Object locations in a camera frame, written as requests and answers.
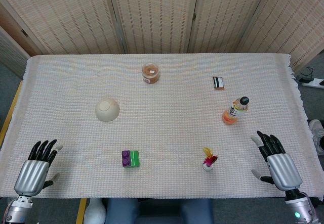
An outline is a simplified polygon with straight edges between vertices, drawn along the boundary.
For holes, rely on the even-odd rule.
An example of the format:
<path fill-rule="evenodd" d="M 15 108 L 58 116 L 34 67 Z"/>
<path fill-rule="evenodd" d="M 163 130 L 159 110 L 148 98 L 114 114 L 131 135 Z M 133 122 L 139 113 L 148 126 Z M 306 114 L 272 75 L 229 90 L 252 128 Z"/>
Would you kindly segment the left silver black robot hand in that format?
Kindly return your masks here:
<path fill-rule="evenodd" d="M 23 163 L 14 190 L 19 196 L 33 197 L 43 189 L 57 182 L 60 174 L 47 180 L 48 171 L 62 145 L 54 146 L 57 140 L 38 141 L 31 149 L 27 160 Z"/>

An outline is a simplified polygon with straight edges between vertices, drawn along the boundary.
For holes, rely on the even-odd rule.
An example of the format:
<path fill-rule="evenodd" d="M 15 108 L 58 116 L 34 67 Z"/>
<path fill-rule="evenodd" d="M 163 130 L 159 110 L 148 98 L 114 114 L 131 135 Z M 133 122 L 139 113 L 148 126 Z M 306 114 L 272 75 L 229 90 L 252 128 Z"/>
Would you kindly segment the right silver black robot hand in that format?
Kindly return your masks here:
<path fill-rule="evenodd" d="M 298 189 L 303 183 L 302 178 L 292 160 L 286 153 L 280 140 L 274 135 L 266 135 L 257 131 L 257 137 L 251 140 L 257 145 L 268 169 L 270 176 L 265 176 L 252 169 L 252 174 L 259 180 L 275 185 L 281 191 Z"/>

